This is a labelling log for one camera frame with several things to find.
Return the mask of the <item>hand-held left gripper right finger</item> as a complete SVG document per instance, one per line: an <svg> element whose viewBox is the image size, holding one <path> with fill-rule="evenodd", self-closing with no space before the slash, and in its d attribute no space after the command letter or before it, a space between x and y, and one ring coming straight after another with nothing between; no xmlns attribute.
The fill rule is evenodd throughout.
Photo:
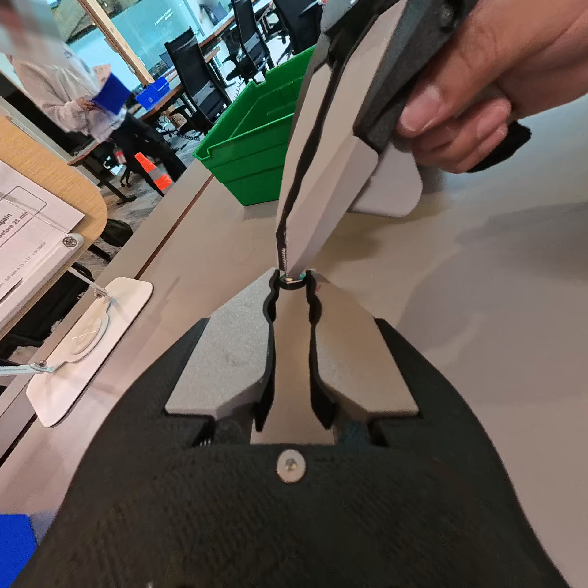
<svg viewBox="0 0 588 588"><path fill-rule="evenodd" d="M418 414L376 319L315 270L306 273L311 406L320 424L369 424Z"/></svg>

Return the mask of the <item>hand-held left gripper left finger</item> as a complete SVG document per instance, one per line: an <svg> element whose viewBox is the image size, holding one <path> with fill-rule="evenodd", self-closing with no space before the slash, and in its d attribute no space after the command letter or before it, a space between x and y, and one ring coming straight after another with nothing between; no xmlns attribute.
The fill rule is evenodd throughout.
<svg viewBox="0 0 588 588"><path fill-rule="evenodd" d="M167 400L168 414L220 421L248 413L255 430L263 429L275 391L279 276L266 271L210 315Z"/></svg>

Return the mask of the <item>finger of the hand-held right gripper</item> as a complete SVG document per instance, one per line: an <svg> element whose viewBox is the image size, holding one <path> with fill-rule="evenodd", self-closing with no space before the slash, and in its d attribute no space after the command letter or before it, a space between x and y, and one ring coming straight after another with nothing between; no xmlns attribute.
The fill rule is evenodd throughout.
<svg viewBox="0 0 588 588"><path fill-rule="evenodd" d="M340 77L341 67L329 62L329 46L316 45L300 86L282 174L275 230L281 272L288 271L287 221L316 156Z"/></svg>
<svg viewBox="0 0 588 588"><path fill-rule="evenodd" d="M321 33L329 62L341 77L328 110L314 161L302 181L287 229L288 271L303 273L374 173L379 153L356 136L353 126L383 61L407 1L393 1L382 14L353 15L348 2L330 1L329 12L345 8L351 23Z"/></svg>

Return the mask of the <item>green plastic bin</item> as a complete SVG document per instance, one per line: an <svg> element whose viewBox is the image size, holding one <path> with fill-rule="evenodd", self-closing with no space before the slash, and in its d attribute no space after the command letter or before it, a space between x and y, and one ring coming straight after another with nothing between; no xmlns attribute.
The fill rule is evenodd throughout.
<svg viewBox="0 0 588 588"><path fill-rule="evenodd" d="M193 152L242 206L278 200L312 46L250 81Z"/></svg>

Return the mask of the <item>person's right hand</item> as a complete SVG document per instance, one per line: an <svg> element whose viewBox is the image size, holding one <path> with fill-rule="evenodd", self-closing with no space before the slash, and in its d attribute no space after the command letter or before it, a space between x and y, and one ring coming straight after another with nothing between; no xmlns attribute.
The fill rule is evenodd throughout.
<svg viewBox="0 0 588 588"><path fill-rule="evenodd" d="M399 118L415 161L465 173L514 120L587 94L587 1L479 1Z"/></svg>

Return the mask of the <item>black office chair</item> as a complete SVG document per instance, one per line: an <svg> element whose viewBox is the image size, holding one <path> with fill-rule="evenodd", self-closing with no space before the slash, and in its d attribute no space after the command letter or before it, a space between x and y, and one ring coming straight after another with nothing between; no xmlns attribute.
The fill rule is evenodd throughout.
<svg viewBox="0 0 588 588"><path fill-rule="evenodd" d="M273 3L288 32L294 56L316 45L320 36L322 1L274 1Z"/></svg>
<svg viewBox="0 0 588 588"><path fill-rule="evenodd" d="M267 43L258 28L252 1L231 1L239 41L239 52L231 57L233 70L226 80L236 77L245 83L257 75L266 73L274 67Z"/></svg>
<svg viewBox="0 0 588 588"><path fill-rule="evenodd" d="M195 113L191 123L196 131L206 135L217 118L231 106L232 101L223 84L206 62L191 27L165 43L173 66L180 78Z"/></svg>

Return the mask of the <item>white folding stand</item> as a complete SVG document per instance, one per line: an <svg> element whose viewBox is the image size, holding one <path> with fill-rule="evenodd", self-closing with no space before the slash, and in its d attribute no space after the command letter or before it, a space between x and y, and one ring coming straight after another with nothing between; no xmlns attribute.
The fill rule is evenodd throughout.
<svg viewBox="0 0 588 588"><path fill-rule="evenodd" d="M68 271L92 289L92 304L45 360L1 366L1 376L31 377L25 393L45 428L67 415L153 294L150 282L117 277L101 287Z"/></svg>

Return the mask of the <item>orange traffic cone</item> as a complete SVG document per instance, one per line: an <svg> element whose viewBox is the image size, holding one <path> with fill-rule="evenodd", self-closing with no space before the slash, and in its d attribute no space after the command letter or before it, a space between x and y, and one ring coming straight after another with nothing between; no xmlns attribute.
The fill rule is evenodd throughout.
<svg viewBox="0 0 588 588"><path fill-rule="evenodd" d="M172 178L160 170L151 160L145 157L141 152L135 154L135 159L141 166L142 170L148 174L154 186L163 195L173 186Z"/></svg>

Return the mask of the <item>black bag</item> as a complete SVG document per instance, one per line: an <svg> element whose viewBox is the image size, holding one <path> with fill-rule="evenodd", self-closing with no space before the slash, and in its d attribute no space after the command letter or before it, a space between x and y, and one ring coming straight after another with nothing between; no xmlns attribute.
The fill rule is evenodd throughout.
<svg viewBox="0 0 588 588"><path fill-rule="evenodd" d="M123 247L133 234L133 229L126 222L119 219L108 219L104 230L100 234L100 239L110 246Z"/></svg>

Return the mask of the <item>printed instruction sheet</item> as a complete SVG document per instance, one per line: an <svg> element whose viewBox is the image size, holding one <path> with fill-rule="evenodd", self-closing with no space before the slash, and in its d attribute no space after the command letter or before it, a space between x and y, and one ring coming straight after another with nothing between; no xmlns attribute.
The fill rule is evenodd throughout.
<svg viewBox="0 0 588 588"><path fill-rule="evenodd" d="M1 162L1 298L52 273L83 243L84 214Z"/></svg>

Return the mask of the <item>wooden display board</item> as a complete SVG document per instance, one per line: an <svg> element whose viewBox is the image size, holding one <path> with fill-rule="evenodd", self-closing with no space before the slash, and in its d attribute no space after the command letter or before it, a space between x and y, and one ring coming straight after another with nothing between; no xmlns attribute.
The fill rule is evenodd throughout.
<svg viewBox="0 0 588 588"><path fill-rule="evenodd" d="M43 273L40 283L26 281L1 298L1 337L4 337L99 238L107 223L107 206L96 185L4 116L1 116L1 162L84 214L74 229L84 240L80 248L54 272Z"/></svg>

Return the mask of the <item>wooden post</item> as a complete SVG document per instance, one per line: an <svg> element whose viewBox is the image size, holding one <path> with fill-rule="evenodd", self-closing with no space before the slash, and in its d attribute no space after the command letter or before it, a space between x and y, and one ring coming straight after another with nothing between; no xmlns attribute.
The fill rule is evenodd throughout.
<svg viewBox="0 0 588 588"><path fill-rule="evenodd" d="M104 10L99 1L77 1L85 14L92 20L104 35L110 47L125 61L130 71L137 77L143 86L154 82L149 70L132 50L123 35L114 25L112 19Z"/></svg>

